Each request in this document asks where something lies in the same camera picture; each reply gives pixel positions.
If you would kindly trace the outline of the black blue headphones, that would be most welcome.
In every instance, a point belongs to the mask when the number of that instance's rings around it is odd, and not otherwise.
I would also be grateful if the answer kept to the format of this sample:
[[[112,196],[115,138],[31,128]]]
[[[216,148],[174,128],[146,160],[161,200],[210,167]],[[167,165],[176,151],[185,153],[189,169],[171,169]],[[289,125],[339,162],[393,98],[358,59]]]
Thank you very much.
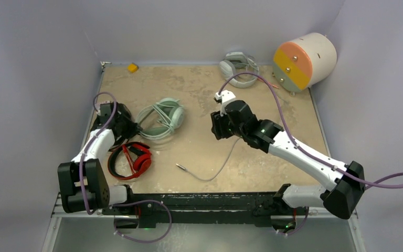
[[[111,103],[110,105],[105,104],[105,105],[102,106],[101,115],[96,115],[96,118],[95,118],[95,120],[94,120],[94,122],[92,124],[92,127],[91,127],[91,131],[102,128],[102,126],[109,119],[113,108],[114,108],[113,103]],[[108,129],[112,130],[112,128],[114,127],[114,124],[115,124],[115,119],[117,118],[118,115],[128,116],[128,117],[131,117],[132,120],[133,120],[131,112],[129,111],[127,106],[122,104],[122,103],[117,103],[116,104],[116,113],[115,113],[114,117],[112,118],[112,120],[109,122]],[[115,149],[115,147],[118,147],[119,145],[123,144],[125,141],[127,141],[127,140],[121,140],[121,141],[116,141],[115,140],[113,146],[111,147],[111,150]]]

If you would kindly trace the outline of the red headphones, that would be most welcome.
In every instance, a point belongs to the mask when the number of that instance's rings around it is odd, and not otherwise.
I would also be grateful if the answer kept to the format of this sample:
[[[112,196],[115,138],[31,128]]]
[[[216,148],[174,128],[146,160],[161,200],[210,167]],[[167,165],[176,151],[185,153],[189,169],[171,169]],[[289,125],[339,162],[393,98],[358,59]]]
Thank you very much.
[[[116,171],[115,163],[119,154],[123,153],[128,161],[131,175],[123,176]],[[109,173],[118,180],[127,181],[138,178],[145,173],[152,164],[150,147],[142,142],[128,142],[116,147],[110,154],[107,162]]]

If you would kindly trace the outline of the mint green headphones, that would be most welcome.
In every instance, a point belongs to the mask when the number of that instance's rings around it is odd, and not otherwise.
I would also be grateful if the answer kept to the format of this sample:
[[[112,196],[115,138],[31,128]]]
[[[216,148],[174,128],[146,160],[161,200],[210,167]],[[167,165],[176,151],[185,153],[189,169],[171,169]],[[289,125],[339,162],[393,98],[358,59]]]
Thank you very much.
[[[149,129],[143,128],[141,126],[142,122],[153,112],[158,114],[157,123],[161,126]],[[139,133],[140,136],[155,141],[172,135],[182,125],[184,117],[185,109],[180,104],[179,99],[163,98],[159,102],[142,109],[135,118],[135,122],[142,128]]]

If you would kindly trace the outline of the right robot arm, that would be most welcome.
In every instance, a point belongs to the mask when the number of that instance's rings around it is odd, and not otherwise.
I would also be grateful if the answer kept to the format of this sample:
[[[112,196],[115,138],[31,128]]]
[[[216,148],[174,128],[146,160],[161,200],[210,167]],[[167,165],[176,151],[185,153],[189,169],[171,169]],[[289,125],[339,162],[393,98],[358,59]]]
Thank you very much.
[[[356,161],[346,164],[291,140],[282,126],[268,119],[257,119],[242,100],[218,100],[218,104],[221,105],[220,110],[211,113],[211,131],[217,140],[235,135],[251,148],[288,161],[320,183],[319,186],[286,184],[279,190],[281,195],[273,200],[277,212],[285,214],[295,207],[313,206],[324,207],[341,219],[350,218],[365,187],[339,170],[364,179],[361,164]]]

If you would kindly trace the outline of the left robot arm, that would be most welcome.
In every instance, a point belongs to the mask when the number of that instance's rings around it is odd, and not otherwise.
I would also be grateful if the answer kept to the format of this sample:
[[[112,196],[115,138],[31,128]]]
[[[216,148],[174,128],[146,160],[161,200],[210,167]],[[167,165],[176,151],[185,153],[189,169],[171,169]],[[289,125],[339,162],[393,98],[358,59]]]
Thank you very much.
[[[123,215],[135,210],[129,186],[109,186],[101,162],[117,140],[135,136],[140,128],[126,105],[103,102],[83,149],[71,161],[58,166],[61,203],[66,213],[93,212],[115,205]]]

